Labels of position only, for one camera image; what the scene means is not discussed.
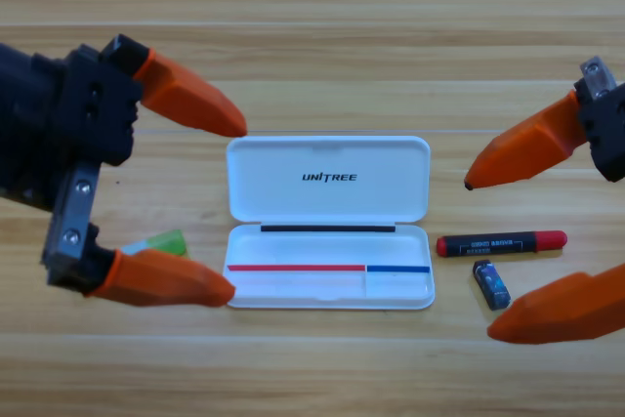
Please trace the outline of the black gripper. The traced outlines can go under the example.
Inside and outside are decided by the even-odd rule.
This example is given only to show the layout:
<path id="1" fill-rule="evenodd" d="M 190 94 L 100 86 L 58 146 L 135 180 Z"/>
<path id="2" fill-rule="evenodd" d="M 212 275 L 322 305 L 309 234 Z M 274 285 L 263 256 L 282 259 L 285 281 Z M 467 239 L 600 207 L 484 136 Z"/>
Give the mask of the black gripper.
<path id="1" fill-rule="evenodd" d="M 126 35 L 63 59 L 2 45 L 2 197 L 52 211 L 77 162 L 121 165 L 132 153 L 138 101 L 185 127 L 247 134 L 242 112 L 218 88 Z"/>
<path id="2" fill-rule="evenodd" d="M 495 137 L 466 174 L 467 189 L 529 180 L 567 160 L 587 141 L 602 176 L 613 183 L 624 178 L 624 84 L 616 83 L 600 57 L 580 70 L 578 98 L 571 90 Z"/>

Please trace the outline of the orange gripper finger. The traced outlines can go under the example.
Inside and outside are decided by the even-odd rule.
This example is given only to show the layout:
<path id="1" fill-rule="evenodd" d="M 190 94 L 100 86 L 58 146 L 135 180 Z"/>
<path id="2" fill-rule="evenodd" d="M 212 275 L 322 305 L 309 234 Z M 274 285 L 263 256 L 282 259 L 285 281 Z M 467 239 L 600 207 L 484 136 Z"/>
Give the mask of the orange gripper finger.
<path id="1" fill-rule="evenodd" d="M 219 308 L 233 299 L 235 287 L 222 274 L 184 256 L 155 249 L 134 254 L 98 245 L 99 229 L 90 224 L 71 245 L 49 231 L 42 263 L 48 283 L 84 297 L 135 307 L 198 305 Z"/>
<path id="2" fill-rule="evenodd" d="M 487 328 L 512 344 L 590 340 L 624 328 L 624 267 L 576 272 L 518 299 Z"/>

